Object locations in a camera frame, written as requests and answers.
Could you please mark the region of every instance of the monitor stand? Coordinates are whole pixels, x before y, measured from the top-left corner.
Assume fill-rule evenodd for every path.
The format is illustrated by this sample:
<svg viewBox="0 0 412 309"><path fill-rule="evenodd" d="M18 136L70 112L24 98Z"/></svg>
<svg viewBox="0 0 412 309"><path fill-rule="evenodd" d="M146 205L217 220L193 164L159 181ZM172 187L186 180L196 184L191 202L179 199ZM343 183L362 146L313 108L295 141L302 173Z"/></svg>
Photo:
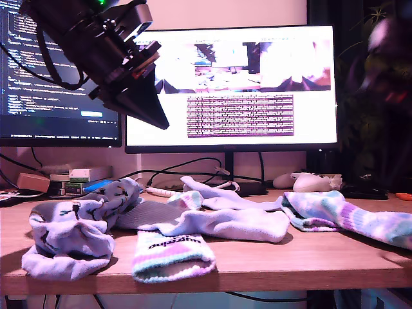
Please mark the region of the monitor stand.
<svg viewBox="0 0 412 309"><path fill-rule="evenodd" d="M227 177L228 180L236 181L233 177L234 175L234 152L233 151L225 151L225 170L230 173L230 176ZM242 198L246 196L252 196L252 195L268 194L265 184L261 182L237 182L237 183L240 186L240 191L238 191L238 194Z"/></svg>

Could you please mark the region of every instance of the white mouse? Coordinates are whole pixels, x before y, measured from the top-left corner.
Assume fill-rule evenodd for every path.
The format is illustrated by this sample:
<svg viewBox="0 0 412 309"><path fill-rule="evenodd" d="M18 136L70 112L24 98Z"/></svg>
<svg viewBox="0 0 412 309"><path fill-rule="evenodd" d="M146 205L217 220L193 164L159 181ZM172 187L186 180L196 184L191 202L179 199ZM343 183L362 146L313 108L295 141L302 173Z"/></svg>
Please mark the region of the white mouse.
<svg viewBox="0 0 412 309"><path fill-rule="evenodd" d="M290 189L294 186L296 177L292 177L291 173L286 173L273 179L273 186L276 189Z"/></svg>
<svg viewBox="0 0 412 309"><path fill-rule="evenodd" d="M331 189L329 177L309 173L301 173L294 183L294 192L327 192Z"/></svg>

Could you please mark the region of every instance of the monitor screen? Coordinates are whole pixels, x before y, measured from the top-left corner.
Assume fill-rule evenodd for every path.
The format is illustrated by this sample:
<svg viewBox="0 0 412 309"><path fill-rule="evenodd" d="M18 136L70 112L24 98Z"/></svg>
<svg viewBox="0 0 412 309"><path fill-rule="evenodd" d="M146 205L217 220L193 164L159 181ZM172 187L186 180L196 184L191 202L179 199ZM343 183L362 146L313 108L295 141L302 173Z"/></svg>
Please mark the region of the monitor screen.
<svg viewBox="0 0 412 309"><path fill-rule="evenodd" d="M1 1L1 42L21 64L50 79L36 24L18 14L20 4L21 0ZM62 80L78 83L76 67L47 36L46 44ZM22 70L2 51L0 61L0 145L121 146L120 117L88 97L96 87L92 81L69 91Z"/></svg>
<svg viewBox="0 0 412 309"><path fill-rule="evenodd" d="M126 152L275 151L337 144L333 29L147 31L170 127L127 117Z"/></svg>

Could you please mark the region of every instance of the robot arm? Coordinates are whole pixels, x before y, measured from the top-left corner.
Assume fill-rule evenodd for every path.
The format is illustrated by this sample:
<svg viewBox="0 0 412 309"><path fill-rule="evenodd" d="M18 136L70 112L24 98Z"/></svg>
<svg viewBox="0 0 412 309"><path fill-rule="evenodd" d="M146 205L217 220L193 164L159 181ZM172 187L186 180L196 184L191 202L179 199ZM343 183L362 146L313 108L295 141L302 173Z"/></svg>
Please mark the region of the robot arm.
<svg viewBox="0 0 412 309"><path fill-rule="evenodd" d="M37 40L53 80L77 89L87 79L98 86L89 97L106 108L138 118L161 129L169 123L155 89L155 65L160 45L139 50L133 39L153 22L146 0L116 6L118 0L23 0L20 13L37 23ZM76 85L61 81L48 53L46 32L76 65Z"/></svg>

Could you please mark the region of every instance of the second monitor screen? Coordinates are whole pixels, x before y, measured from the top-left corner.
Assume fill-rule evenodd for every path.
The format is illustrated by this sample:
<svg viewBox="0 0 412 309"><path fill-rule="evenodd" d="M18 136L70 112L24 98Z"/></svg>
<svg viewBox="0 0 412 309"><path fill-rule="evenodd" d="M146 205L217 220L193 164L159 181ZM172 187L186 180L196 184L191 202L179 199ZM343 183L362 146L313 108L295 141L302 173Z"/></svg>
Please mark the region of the second monitor screen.
<svg viewBox="0 0 412 309"><path fill-rule="evenodd" d="M155 85L171 125L129 117L127 145L336 142L332 27L145 32L136 43L153 40L162 45Z"/></svg>

